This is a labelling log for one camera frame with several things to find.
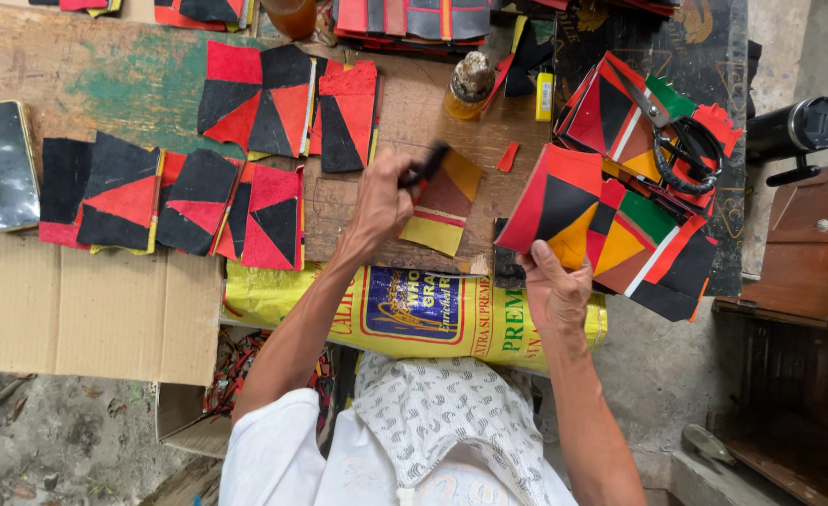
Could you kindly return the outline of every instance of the bottle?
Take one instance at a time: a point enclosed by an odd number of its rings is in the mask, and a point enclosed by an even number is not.
[[[314,0],[261,0],[274,28],[290,39],[311,35],[317,23]]]
[[[547,66],[539,70],[535,78],[535,121],[552,121],[552,92],[554,74]]]
[[[469,120],[482,110],[495,86],[495,70],[481,52],[469,52],[454,67],[443,103],[455,118]]]

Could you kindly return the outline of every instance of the patterned cloth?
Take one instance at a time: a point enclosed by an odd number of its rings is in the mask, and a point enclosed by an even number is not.
[[[545,506],[543,439],[529,385],[526,374],[499,374],[472,357],[396,360],[367,352],[352,406],[392,461],[402,506],[458,443],[479,451],[524,505]]]

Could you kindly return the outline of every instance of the wooden table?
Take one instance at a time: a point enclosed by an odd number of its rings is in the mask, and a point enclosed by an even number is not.
[[[237,146],[195,133],[207,40],[261,48],[275,44],[242,35],[0,6],[0,100],[16,98],[29,105],[37,155],[43,137],[91,141],[95,131],[103,131],[182,153],[208,148],[241,156]],[[511,213],[549,139],[548,123],[532,119],[533,98],[497,100],[480,120],[460,121],[442,106],[450,64],[315,45],[304,49],[346,62],[375,60],[386,77],[378,147],[423,155],[433,138],[445,138],[484,169],[457,257],[397,239],[374,262],[487,272],[492,223]],[[513,170],[503,174],[494,167],[510,141],[520,142],[521,148]],[[297,161],[275,156],[266,163],[290,168]],[[330,257],[336,237],[348,224],[359,177],[321,175],[318,157],[305,162],[306,259]]]

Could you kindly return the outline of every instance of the scissor handle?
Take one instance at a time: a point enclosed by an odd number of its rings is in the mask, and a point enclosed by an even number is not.
[[[700,121],[688,116],[680,116],[670,123],[670,126],[677,132],[679,147],[671,144],[662,135],[655,135],[654,139],[654,161],[658,167],[660,178],[674,190],[689,195],[701,195],[710,192],[717,185],[717,178],[726,165],[726,155],[723,153],[723,146],[720,141]],[[689,142],[689,138],[700,141],[702,151]],[[685,161],[689,165],[689,173],[703,174],[700,183],[690,183],[679,178],[673,173],[673,167],[667,162],[662,148],[669,151],[673,156]],[[713,158],[713,168],[704,163],[703,157]]]

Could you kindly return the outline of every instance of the white stripe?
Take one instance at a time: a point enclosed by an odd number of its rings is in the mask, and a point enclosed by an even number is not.
[[[639,283],[641,283],[642,280],[645,279],[645,274],[647,274],[648,271],[651,270],[651,266],[653,266],[654,263],[658,261],[658,258],[661,256],[661,254],[664,253],[664,249],[667,248],[667,244],[669,244],[670,241],[673,240],[673,238],[676,237],[678,233],[679,227],[673,227],[673,230],[670,231],[670,233],[667,234],[667,237],[665,237],[664,240],[660,242],[658,248],[655,249],[654,253],[651,255],[651,258],[648,259],[647,262],[645,262],[645,265],[642,267],[642,270],[639,271],[639,273],[633,279],[633,282],[630,283],[629,287],[626,288],[626,291],[623,292],[624,295],[626,295],[627,297],[633,295],[635,289],[639,287]]]
[[[651,89],[645,88],[645,97],[651,96]],[[620,161],[620,154],[623,153],[623,148],[626,147],[626,142],[629,141],[630,135],[633,135],[633,129],[636,126],[636,123],[639,122],[639,116],[642,115],[642,111],[639,107],[636,107],[636,112],[633,113],[633,117],[630,118],[630,124],[626,127],[626,133],[623,134],[622,138],[620,139],[620,144],[617,145],[617,150],[614,152],[614,155],[611,156],[611,160],[615,162]]]
[[[314,97],[314,79],[317,78],[317,61],[310,61],[310,82],[308,83],[308,103],[304,107],[304,130],[302,130],[302,144],[299,145],[299,156],[304,155],[304,147],[308,142],[308,127],[311,126],[311,98]]]

